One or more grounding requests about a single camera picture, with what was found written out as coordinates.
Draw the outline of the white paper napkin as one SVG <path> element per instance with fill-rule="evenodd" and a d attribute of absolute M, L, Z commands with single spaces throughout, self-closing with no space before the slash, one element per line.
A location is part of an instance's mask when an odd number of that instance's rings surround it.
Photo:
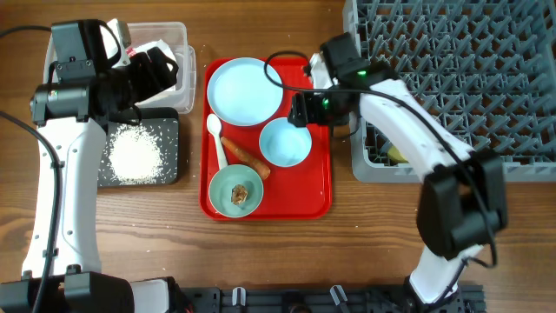
<path fill-rule="evenodd" d="M 173 61 L 175 61 L 177 63 L 174 52 L 171 50 L 169 45 L 167 43 L 165 43 L 162 39 L 159 39 L 157 41 L 150 41 L 150 42 L 144 43 L 144 44 L 136 46 L 136 47 L 127 48 L 126 52 L 129 56 L 129 58 L 131 58 L 132 56 L 134 56 L 137 53 L 147 52 L 148 50 L 150 50 L 152 48 L 160 49 L 166 57 L 172 59 Z M 174 86 L 169 87 L 166 90 L 164 90 L 162 92 L 162 96 L 167 97 L 170 92 L 176 91 L 177 90 L 176 86 L 177 86 L 177 83 Z"/>

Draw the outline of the pile of white rice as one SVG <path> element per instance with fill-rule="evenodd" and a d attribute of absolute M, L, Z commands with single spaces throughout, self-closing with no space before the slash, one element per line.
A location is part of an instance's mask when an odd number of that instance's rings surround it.
<path fill-rule="evenodd" d="M 154 183 L 163 169 L 158 139 L 145 126 L 119 126 L 109 142 L 113 177 L 124 184 Z"/>

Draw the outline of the brown food scrap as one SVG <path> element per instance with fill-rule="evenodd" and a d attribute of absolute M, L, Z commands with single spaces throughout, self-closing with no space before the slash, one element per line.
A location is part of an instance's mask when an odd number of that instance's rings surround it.
<path fill-rule="evenodd" d="M 237 184 L 233 189 L 232 189 L 232 194 L 231 194 L 231 203 L 234 205 L 239 205 L 244 203 L 248 198 L 248 189 L 242 185 L 242 184 Z"/>

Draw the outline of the mint green bowl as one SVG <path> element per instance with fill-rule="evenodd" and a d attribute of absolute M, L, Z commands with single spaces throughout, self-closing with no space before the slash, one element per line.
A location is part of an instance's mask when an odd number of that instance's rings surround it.
<path fill-rule="evenodd" d="M 237 185 L 247 190 L 247 197 L 242 203 L 234 204 L 232 195 Z M 261 204 L 264 196 L 263 181 L 246 165 L 229 165 L 214 175 L 208 194 L 209 201 L 218 213 L 225 217 L 241 218 L 254 213 Z"/>

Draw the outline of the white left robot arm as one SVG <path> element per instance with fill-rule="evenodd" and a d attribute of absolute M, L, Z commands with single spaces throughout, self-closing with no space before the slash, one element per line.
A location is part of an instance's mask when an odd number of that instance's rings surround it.
<path fill-rule="evenodd" d="M 157 48 L 109 54 L 102 20 L 50 26 L 56 60 L 30 101 L 24 129 L 39 143 L 36 217 L 22 274 L 1 286 L 6 312 L 185 312 L 166 276 L 139 282 L 102 272 L 96 242 L 97 174 L 109 123 L 137 126 L 139 103 L 173 86 L 177 63 Z"/>

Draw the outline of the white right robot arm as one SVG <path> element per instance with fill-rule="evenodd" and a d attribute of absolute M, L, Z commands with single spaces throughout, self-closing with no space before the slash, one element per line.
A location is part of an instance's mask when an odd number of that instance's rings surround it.
<path fill-rule="evenodd" d="M 313 86 L 295 89 L 291 124 L 333 126 L 354 113 L 387 137 L 420 180 L 416 224 L 425 248 L 407 278 L 416 307 L 454 299 L 468 264 L 495 267 L 494 238 L 508 225 L 500 155 L 442 127 L 387 63 L 361 57 L 348 33 L 323 43 L 305 72 Z"/>

